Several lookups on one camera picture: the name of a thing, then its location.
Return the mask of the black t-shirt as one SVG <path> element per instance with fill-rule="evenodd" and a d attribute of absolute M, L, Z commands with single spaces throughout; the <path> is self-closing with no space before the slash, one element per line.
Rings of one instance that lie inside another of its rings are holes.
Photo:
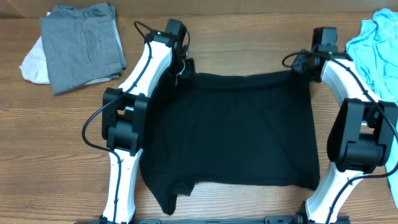
<path fill-rule="evenodd" d="M 151 98 L 144 182 L 162 211 L 196 183 L 318 187 L 320 166 L 309 82 L 290 71 L 199 73 Z"/>

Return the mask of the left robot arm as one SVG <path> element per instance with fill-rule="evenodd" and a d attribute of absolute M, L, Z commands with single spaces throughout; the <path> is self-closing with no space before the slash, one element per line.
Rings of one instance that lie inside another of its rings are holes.
<path fill-rule="evenodd" d="M 184 38 L 190 34 L 182 21 L 170 19 L 164 31 L 150 30 L 134 70 L 118 88 L 103 95 L 101 135 L 109 150 L 108 199 L 98 223 L 132 223 L 134 191 L 143 152 L 148 105 L 162 81 L 171 86 L 190 78 L 194 62 L 187 57 Z"/>

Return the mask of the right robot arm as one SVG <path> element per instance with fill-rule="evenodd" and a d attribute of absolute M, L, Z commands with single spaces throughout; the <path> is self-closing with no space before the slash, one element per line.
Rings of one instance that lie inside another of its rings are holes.
<path fill-rule="evenodd" d="M 349 223 L 338 214 L 340 208 L 362 180 L 377 177 L 375 168 L 386 164 L 397 139 L 397 105 L 366 86 L 336 41 L 336 28 L 315 28 L 312 48 L 296 53 L 290 66 L 310 81 L 326 84 L 340 106 L 327 140 L 326 174 L 291 223 Z"/>

